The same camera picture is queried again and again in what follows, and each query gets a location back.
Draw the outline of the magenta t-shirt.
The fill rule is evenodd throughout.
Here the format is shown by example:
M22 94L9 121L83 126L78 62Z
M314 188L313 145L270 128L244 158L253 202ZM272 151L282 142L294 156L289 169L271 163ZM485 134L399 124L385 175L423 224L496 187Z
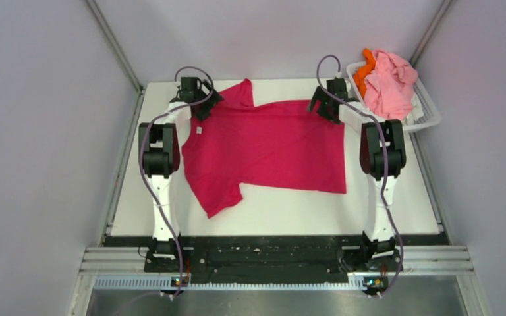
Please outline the magenta t-shirt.
M310 112L306 99L255 105L253 91L243 80L208 118L190 121L184 174L206 215L240 203L241 184L345 194L344 125Z

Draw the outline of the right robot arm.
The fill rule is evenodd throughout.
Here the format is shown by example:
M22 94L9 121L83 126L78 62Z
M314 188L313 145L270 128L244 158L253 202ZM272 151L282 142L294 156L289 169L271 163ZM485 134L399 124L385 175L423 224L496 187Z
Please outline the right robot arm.
M333 123L348 124L360 137L359 163L368 182L368 210L352 269L398 273L403 264L403 241L391 206L407 163L403 126L399 120L379 118L353 101L345 79L333 78L318 85L308 108Z

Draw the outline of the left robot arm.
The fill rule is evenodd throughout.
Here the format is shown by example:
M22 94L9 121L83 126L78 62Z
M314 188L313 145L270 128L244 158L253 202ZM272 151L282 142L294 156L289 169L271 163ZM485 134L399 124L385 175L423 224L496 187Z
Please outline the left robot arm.
M152 197L154 218L145 270L184 276L185 255L175 214L175 174L182 160L179 133L192 118L208 118L223 98L210 78L184 76L175 84L175 97L164 112L138 127L138 167Z

